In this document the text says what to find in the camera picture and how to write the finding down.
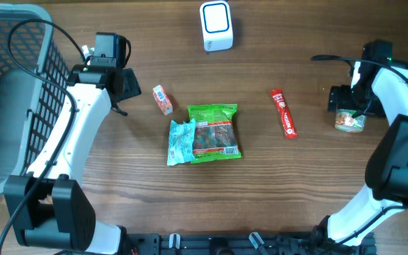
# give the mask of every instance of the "food label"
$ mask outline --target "food label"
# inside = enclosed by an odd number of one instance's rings
[[[171,121],[168,139],[168,166],[196,160],[193,156],[196,122],[177,124]]]
[[[344,132],[361,132],[365,126],[366,116],[360,115],[357,118],[352,118],[355,110],[338,109],[334,127]]]
[[[173,106],[166,93],[164,93],[162,85],[155,86],[154,99],[157,105],[160,107],[164,115],[168,115],[173,112]]]
[[[283,91],[281,89],[274,89],[270,92],[270,94],[272,95],[273,100],[276,103],[276,108],[280,113],[286,138],[297,138],[297,130],[295,129],[294,122],[290,116],[290,110],[286,100],[284,99]]]
[[[190,119],[196,120],[193,155],[191,163],[242,157],[232,126],[236,104],[189,106]]]

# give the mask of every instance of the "cable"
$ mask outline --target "cable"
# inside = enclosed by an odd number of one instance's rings
[[[2,247],[3,247],[3,243],[4,240],[7,237],[7,234],[9,233],[9,230],[11,228],[11,226],[13,225],[13,222],[15,221],[15,219],[17,218],[18,214],[20,213],[20,211],[22,210],[23,206],[28,202],[28,200],[33,196],[33,194],[37,191],[40,183],[42,182],[42,180],[44,179],[44,177],[47,175],[48,171],[51,169],[51,167],[54,165],[54,162],[57,158],[57,155],[60,153],[60,150],[62,148],[62,145],[64,144],[64,141],[67,137],[67,135],[69,134],[69,131],[72,127],[72,124],[74,122],[75,119],[75,115],[76,115],[76,109],[77,109],[77,104],[75,103],[74,97],[70,94],[70,92],[68,92],[66,89],[62,88],[59,84],[50,81],[46,78],[43,78],[37,74],[35,74],[34,72],[26,69],[24,66],[22,66],[20,64],[20,62],[18,62],[15,57],[13,56],[12,53],[12,49],[11,49],[11,39],[12,39],[12,35],[13,33],[16,31],[17,28],[19,28],[20,26],[26,24],[26,23],[31,23],[31,22],[38,22],[38,23],[45,23],[48,24],[50,26],[53,26],[54,28],[58,29],[60,32],[62,32],[65,36],[67,36],[67,38],[69,38],[69,40],[74,44],[75,48],[78,49],[81,58],[83,59],[83,61],[85,61],[84,58],[84,54],[83,52],[80,50],[79,46],[77,45],[77,43],[73,40],[73,38],[61,27],[59,27],[58,25],[51,23],[49,21],[44,21],[41,19],[28,19],[25,21],[21,21],[20,23],[16,24],[14,27],[12,27],[11,31],[8,34],[8,38],[7,38],[7,50],[8,50],[8,54],[11,58],[11,60],[13,61],[13,63],[15,63],[21,70],[23,70],[24,72],[26,72],[27,74],[31,75],[32,77],[35,77],[43,82],[46,82],[48,84],[51,84],[52,86],[56,87],[57,89],[59,89],[62,93],[64,93],[67,98],[70,100],[70,117],[69,117],[69,121],[67,122],[67,126],[64,130],[64,133],[62,133],[61,138],[59,139],[59,142],[57,143],[57,146],[55,148],[55,150],[53,151],[50,160],[46,163],[45,168],[43,169],[42,173],[39,175],[38,179],[34,182],[33,186],[29,189],[29,191],[26,193],[26,195],[23,197],[22,201],[20,202],[20,204],[18,205],[18,207],[15,209],[15,211],[13,212],[12,216],[10,217],[9,221],[7,222],[6,226],[4,227],[1,236],[0,236],[0,254],[2,251]]]
[[[88,65],[89,60],[91,60],[91,57],[93,57],[93,55],[89,55],[85,60],[84,60],[84,64]]]
[[[365,114],[368,110],[369,107],[371,106],[371,103],[373,102],[373,100],[369,100],[368,106],[366,106],[365,110],[363,111],[362,115]]]
[[[127,65],[128,59],[130,59],[130,56],[132,54],[132,44],[130,43],[128,39],[125,39],[125,43],[127,43],[127,46],[128,46],[128,54],[127,54],[127,57],[125,58],[125,65]]]
[[[358,59],[358,58],[352,58],[352,57],[340,57],[340,56],[335,56],[335,55],[316,55],[314,57],[311,58],[312,61],[327,61],[327,60],[338,60],[338,61],[344,61],[344,62],[350,62],[350,61],[356,61],[356,62],[365,62],[365,63],[369,63],[369,64],[375,64],[379,67],[385,68],[390,70],[391,72],[393,72],[394,74],[396,74],[397,76],[399,76],[402,80],[405,81],[405,83],[408,85],[408,78],[406,78],[405,75],[401,74],[399,71],[397,71],[396,69],[392,68],[391,66],[388,66],[386,64],[382,64],[376,61],[371,61],[371,60],[364,60],[364,59]],[[358,231],[355,231],[351,236],[345,238],[344,240],[332,244],[328,249],[326,249],[325,251],[323,251],[322,253],[320,253],[319,255],[324,255],[327,254],[328,252],[334,250],[337,247],[340,247],[341,245],[345,244],[346,242],[348,242],[349,240],[356,238],[359,234],[363,233],[364,231],[366,231],[372,224],[374,224],[377,220],[379,220],[383,215],[385,215],[385,213],[387,213],[389,210],[406,210],[408,209],[408,203],[406,205],[393,205],[387,208],[383,208],[382,211],[380,213],[378,213],[371,221],[369,221],[365,226],[363,226],[362,228],[360,228]]]
[[[57,252],[57,253],[55,253],[55,254],[53,254],[53,255],[65,255],[65,254],[68,254],[69,253],[69,251],[59,251],[59,252]]]

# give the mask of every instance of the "wooden table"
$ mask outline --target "wooden table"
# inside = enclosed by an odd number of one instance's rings
[[[43,4],[79,45],[95,32],[132,42],[129,66],[143,94],[124,101],[123,117],[103,121],[86,163],[84,191],[100,220],[129,233],[249,233],[310,230],[364,183],[365,165],[388,128],[369,118],[360,134],[333,126],[331,86],[348,84],[344,63],[317,54],[360,57],[376,38],[408,60],[408,2],[230,1],[234,47],[206,54],[201,1]],[[79,62],[55,34],[69,66]],[[174,102],[164,116],[152,98],[161,84]],[[300,138],[286,140],[269,91],[284,89]],[[171,120],[187,106],[238,103],[234,119],[242,159],[166,166]],[[0,197],[0,232],[8,219]],[[408,254],[408,211],[376,230],[379,254]],[[5,254],[51,254],[20,247],[10,233]]]

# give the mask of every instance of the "red snack stick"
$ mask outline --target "red snack stick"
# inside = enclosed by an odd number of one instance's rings
[[[297,130],[295,129],[294,122],[290,115],[290,110],[286,100],[284,99],[283,91],[281,89],[274,89],[270,91],[273,100],[276,103],[276,108],[280,113],[281,120],[283,122],[284,134],[288,139],[294,139],[298,137]]]

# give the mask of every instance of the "snack bag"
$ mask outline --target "snack bag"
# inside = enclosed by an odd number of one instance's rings
[[[232,116],[236,111],[237,104],[188,107],[190,119],[196,120],[193,142],[193,155],[196,160],[193,160],[192,164],[242,157],[232,127]]]
[[[294,122],[290,116],[290,110],[286,100],[284,99],[283,90],[274,89],[270,91],[273,100],[276,103],[276,108],[280,113],[281,122],[283,123],[284,135],[288,139],[294,139],[298,137],[297,130],[295,129]]]
[[[169,128],[169,146],[168,146],[168,166],[179,163],[190,162],[196,158],[193,156],[193,140],[195,139],[196,121],[190,120],[189,123],[177,124],[171,121]]]

